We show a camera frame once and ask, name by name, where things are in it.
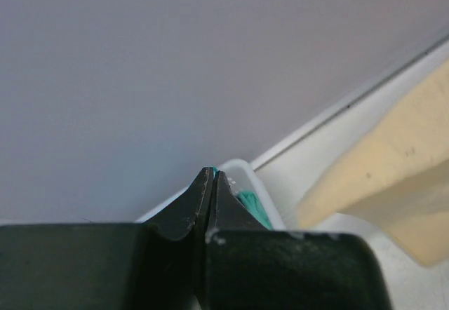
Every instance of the teal cloth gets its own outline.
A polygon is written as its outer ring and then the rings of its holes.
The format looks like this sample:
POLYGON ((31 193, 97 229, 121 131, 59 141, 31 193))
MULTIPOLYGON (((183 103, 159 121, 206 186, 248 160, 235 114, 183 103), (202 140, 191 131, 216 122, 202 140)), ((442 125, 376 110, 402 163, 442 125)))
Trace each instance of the teal cloth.
POLYGON ((237 199, 245 206, 246 210, 260 222, 266 229, 273 229, 273 225, 269 221, 264 206, 260 203, 257 194, 252 191, 241 191, 237 195, 237 199))

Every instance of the beige foam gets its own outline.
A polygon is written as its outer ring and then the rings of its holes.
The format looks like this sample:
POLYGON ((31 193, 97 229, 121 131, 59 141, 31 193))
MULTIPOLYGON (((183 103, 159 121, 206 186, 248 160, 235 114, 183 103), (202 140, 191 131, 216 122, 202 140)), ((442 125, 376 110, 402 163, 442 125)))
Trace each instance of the beige foam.
POLYGON ((378 225, 423 265, 449 257, 449 62, 340 157, 297 207, 302 228, 336 212, 378 225))

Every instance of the plastic container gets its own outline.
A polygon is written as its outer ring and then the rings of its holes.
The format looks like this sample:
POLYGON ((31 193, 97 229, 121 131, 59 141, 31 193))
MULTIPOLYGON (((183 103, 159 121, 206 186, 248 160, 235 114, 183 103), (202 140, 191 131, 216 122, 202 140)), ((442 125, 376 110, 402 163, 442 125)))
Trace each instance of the plastic container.
POLYGON ((219 167, 226 173, 232 193, 239 191, 253 191, 257 194, 260 203, 275 230, 286 229, 273 201, 269 197, 262 180, 258 178, 251 165, 242 159, 232 159, 219 167))

